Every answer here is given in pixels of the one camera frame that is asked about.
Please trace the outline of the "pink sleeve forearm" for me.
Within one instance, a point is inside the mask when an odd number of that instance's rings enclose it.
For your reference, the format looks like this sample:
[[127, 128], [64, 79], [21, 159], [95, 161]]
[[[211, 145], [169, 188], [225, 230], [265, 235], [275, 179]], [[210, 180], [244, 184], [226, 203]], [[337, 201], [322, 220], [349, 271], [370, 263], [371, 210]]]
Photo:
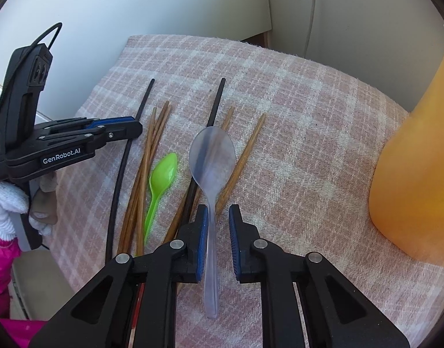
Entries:
[[28, 347], [32, 338], [46, 324], [42, 320], [10, 319], [11, 268], [13, 261], [21, 256], [17, 238], [11, 241], [0, 239], [0, 323], [19, 347]]

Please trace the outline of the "left hand white glove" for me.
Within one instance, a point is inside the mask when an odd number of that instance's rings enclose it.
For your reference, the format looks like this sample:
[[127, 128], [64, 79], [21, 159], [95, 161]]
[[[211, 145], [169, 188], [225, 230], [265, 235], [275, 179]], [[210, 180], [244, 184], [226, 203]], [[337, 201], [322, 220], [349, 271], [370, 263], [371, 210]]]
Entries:
[[11, 241], [17, 236], [10, 214], [28, 215], [32, 228], [42, 236], [52, 232], [57, 223], [57, 173], [43, 175], [39, 179], [39, 189], [29, 204], [28, 195], [17, 186], [0, 182], [0, 240]]

